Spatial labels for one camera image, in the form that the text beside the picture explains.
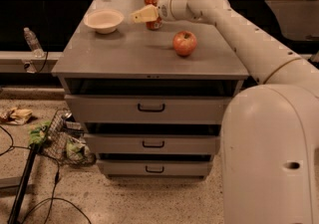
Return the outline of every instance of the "red can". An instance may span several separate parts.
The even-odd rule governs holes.
[[[146,5],[154,5],[157,6],[158,5],[158,1],[159,0],[144,0]],[[162,23],[161,23],[161,17],[159,16],[155,21],[150,21],[150,22],[146,22],[147,24],[147,28],[150,30],[157,30],[161,27]]]

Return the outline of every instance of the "apple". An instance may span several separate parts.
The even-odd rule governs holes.
[[[180,56],[187,57],[197,46],[197,39],[190,31],[180,31],[172,39],[172,46]]]

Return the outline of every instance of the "white bowl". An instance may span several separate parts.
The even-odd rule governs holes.
[[[110,34],[117,30],[123,20],[124,15],[118,10],[100,9],[86,14],[84,24],[100,34]]]

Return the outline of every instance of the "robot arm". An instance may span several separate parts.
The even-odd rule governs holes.
[[[225,223],[318,224],[318,70],[227,0],[159,0],[158,9],[164,20],[215,26],[262,85],[238,94],[222,122]]]

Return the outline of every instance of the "black drawer handle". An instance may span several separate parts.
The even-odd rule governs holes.
[[[163,148],[165,146],[165,141],[162,141],[160,145],[150,145],[143,141],[142,145],[144,148]]]
[[[164,167],[161,167],[161,170],[151,170],[147,165],[146,165],[146,172],[149,173],[163,173],[164,172]]]
[[[165,110],[165,104],[159,106],[147,106],[138,104],[138,110],[140,112],[163,112]]]

